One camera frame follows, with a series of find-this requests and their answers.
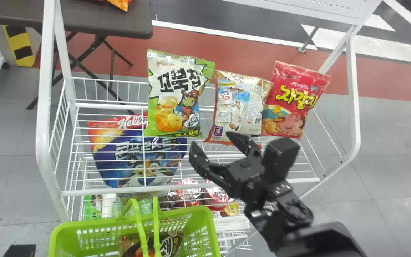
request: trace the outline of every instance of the snack bag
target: snack bag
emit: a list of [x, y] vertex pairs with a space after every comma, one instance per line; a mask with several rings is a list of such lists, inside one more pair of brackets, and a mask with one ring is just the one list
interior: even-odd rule
[[261, 144], [261, 111], [273, 83], [251, 76], [217, 70], [215, 112], [204, 142], [232, 145], [226, 131], [249, 136]]
[[131, 0], [107, 0], [110, 3], [112, 3], [113, 5], [115, 5], [116, 7], [120, 8], [121, 10], [124, 10], [125, 12], [128, 12], [128, 6], [129, 6], [129, 2]]
[[102, 210], [102, 195], [85, 195], [85, 200], [83, 201], [83, 219], [85, 221], [89, 220], [99, 220], [101, 218]]
[[[161, 257], [173, 257], [182, 245], [183, 234], [170, 231], [159, 234], [159, 252]], [[147, 235], [148, 255], [155, 256], [153, 234]], [[142, 257], [139, 235], [122, 235], [118, 237], [118, 251], [121, 257]]]
[[[186, 153], [186, 139], [145, 137], [143, 142], [142, 122], [147, 124], [147, 119], [140, 115], [88, 122], [96, 168], [108, 186], [166, 185], [175, 174]], [[141, 193], [143, 197], [153, 195]], [[141, 199], [134, 194], [126, 197]]]
[[271, 81], [274, 86], [262, 112], [261, 134], [299, 139], [307, 112], [315, 106], [331, 77], [276, 61]]
[[198, 100], [215, 63], [151, 49], [147, 60], [150, 95], [145, 135], [202, 137]]

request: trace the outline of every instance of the yellow and black striped post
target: yellow and black striped post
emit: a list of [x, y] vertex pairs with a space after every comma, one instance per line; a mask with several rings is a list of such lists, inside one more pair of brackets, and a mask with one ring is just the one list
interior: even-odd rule
[[3, 25], [3, 28], [17, 65], [32, 67], [36, 57], [33, 55], [26, 28], [7, 25]]

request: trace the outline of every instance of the green plastic basket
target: green plastic basket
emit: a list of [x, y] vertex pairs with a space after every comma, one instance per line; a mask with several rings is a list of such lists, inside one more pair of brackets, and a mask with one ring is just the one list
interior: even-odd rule
[[[134, 206], [134, 216], [125, 214]], [[178, 231], [183, 234], [177, 255], [220, 257], [212, 212], [206, 206], [192, 206], [161, 211], [158, 198], [153, 198], [153, 213], [140, 215], [135, 199], [130, 199], [119, 218], [71, 221], [57, 226], [50, 236], [49, 257], [104, 256], [118, 251], [118, 237], [139, 234], [144, 257], [148, 256], [145, 233], [154, 237], [155, 257], [161, 257], [159, 233]]]

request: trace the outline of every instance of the dark brown table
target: dark brown table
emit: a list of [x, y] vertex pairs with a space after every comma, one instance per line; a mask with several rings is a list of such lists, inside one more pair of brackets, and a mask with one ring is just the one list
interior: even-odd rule
[[[111, 50], [111, 80], [113, 78], [113, 60], [117, 55], [128, 65], [133, 64], [114, 49], [107, 41], [108, 36], [131, 37], [135, 39], [150, 39], [153, 35], [152, 18], [150, 16], [149, 0], [132, 0], [128, 12], [119, 10], [106, 0], [60, 0], [64, 29], [71, 33], [66, 40], [71, 40], [78, 32], [95, 34], [95, 41], [79, 57], [71, 54], [71, 69], [79, 66], [90, 77], [98, 78], [81, 62], [101, 44]], [[39, 33], [42, 28], [43, 0], [0, 0], [0, 24], [10, 26], [32, 27]], [[52, 81], [55, 86], [62, 79], [62, 74]], [[116, 99], [116, 94], [109, 88]], [[37, 98], [27, 107], [32, 109], [37, 104]]]

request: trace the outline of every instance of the red floor stripe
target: red floor stripe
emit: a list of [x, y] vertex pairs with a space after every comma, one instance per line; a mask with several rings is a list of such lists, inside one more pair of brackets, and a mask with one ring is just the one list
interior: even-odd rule
[[[68, 43], [77, 57], [93, 42], [94, 35], [78, 34]], [[269, 79], [275, 60], [317, 70], [329, 53], [307, 50], [300, 54], [295, 47], [233, 39], [163, 27], [153, 27], [149, 40], [109, 37], [108, 41], [135, 65], [129, 67], [115, 58], [114, 73], [126, 76], [147, 76], [147, 49], [179, 55], [191, 55], [216, 62], [216, 69]], [[83, 64], [95, 73], [109, 74], [111, 51], [101, 45]], [[359, 95], [411, 101], [411, 65], [357, 57]], [[341, 56], [328, 72], [332, 76], [326, 90], [347, 94], [346, 57]]]

